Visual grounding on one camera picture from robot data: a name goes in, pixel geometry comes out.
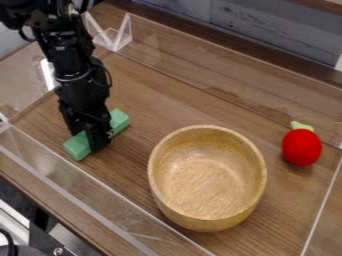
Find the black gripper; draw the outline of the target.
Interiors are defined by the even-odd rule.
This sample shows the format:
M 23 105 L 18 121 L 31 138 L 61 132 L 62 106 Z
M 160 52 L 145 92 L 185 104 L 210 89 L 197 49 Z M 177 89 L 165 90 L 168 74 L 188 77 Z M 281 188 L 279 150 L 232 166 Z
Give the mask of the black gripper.
M 112 142 L 112 116 L 106 106 L 113 78 L 104 62 L 91 57 L 86 71 L 55 75 L 61 86 L 59 110 L 73 135 L 85 130 L 93 152 L 101 151 Z

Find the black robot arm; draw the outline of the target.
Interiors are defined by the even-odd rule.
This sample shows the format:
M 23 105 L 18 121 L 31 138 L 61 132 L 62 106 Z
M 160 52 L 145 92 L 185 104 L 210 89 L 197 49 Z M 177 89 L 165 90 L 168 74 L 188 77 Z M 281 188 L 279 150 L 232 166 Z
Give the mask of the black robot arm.
M 55 93 L 70 132 L 86 134 L 94 152 L 110 144 L 112 115 L 106 106 L 113 79 L 94 57 L 95 45 L 73 0 L 0 0 L 0 23 L 11 30 L 29 27 L 54 66 Z

